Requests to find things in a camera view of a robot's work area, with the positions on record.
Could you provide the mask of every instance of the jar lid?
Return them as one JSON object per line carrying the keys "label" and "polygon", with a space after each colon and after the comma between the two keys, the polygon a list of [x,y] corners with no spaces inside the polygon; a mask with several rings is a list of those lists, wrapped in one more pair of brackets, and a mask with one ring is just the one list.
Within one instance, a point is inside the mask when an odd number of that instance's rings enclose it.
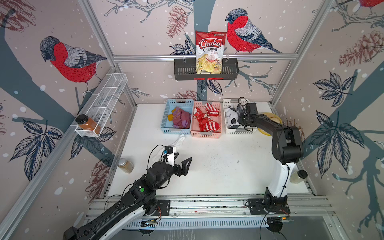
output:
{"label": "jar lid", "polygon": [[125,158],[120,158],[119,159],[119,166],[124,166],[127,163],[127,160]]}
{"label": "jar lid", "polygon": [[85,114],[81,114],[76,117],[75,121],[77,122],[77,124],[84,124],[88,121],[88,116]]}
{"label": "jar lid", "polygon": [[303,178],[303,179],[306,179],[308,177],[308,173],[305,171],[305,170],[299,170],[297,172],[297,175],[300,177],[300,178]]}

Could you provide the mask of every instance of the light blue plastic basket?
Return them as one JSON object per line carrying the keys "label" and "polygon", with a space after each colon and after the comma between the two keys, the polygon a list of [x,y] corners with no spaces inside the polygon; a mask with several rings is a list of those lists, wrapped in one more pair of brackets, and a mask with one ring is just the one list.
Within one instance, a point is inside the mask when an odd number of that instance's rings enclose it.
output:
{"label": "light blue plastic basket", "polygon": [[173,122],[168,121],[168,115],[172,113],[172,110],[176,107],[183,109],[191,114],[193,112],[193,100],[192,99],[167,99],[166,109],[164,110],[163,120],[161,121],[161,130],[165,134],[191,134],[191,128],[174,128]]}

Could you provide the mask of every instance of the black metal basket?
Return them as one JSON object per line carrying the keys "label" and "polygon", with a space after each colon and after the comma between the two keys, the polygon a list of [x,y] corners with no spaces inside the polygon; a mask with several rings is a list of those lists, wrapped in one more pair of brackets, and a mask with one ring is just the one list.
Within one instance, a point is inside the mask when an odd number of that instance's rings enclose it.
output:
{"label": "black metal basket", "polygon": [[222,73],[219,74],[196,74],[196,60],[192,58],[175,59],[175,79],[183,80],[232,80],[236,79],[239,73],[237,58],[223,58]]}

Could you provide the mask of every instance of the pink plastic basket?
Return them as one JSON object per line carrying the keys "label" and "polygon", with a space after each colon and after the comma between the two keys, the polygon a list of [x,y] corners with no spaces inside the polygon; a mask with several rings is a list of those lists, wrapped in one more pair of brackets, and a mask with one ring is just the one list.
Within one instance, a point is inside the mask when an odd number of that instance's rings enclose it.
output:
{"label": "pink plastic basket", "polygon": [[222,118],[221,112],[222,112],[222,110],[221,110],[221,104],[218,103],[218,102],[194,101],[193,102],[193,108],[194,109],[195,108],[200,108],[200,110],[203,113],[207,113],[207,111],[204,108],[205,103],[210,103],[212,106],[214,106],[215,108],[219,109],[218,116],[217,117],[212,117],[212,119],[215,122],[218,122],[218,124],[219,124],[219,131],[217,131],[217,132],[200,132],[199,122],[196,119],[194,119],[193,116],[192,116],[191,135],[192,135],[192,137],[219,138],[220,135],[221,135],[221,131],[222,131],[222,125],[221,125],[221,118]]}

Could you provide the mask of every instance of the bird head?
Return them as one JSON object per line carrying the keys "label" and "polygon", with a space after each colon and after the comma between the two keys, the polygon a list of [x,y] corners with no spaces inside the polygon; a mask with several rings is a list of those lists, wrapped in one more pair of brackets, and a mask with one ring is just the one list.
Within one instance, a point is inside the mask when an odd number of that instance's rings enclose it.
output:
{"label": "bird head", "polygon": [[228,16],[225,18],[226,21],[228,21],[230,24],[233,24],[233,22],[241,16],[248,16],[248,13],[242,9],[242,8],[237,8],[233,9],[228,13]]}
{"label": "bird head", "polygon": [[42,40],[42,42],[40,43],[40,51],[44,61],[56,61],[55,52],[53,49],[55,45],[59,42],[60,41],[57,38],[52,36],[48,36]]}

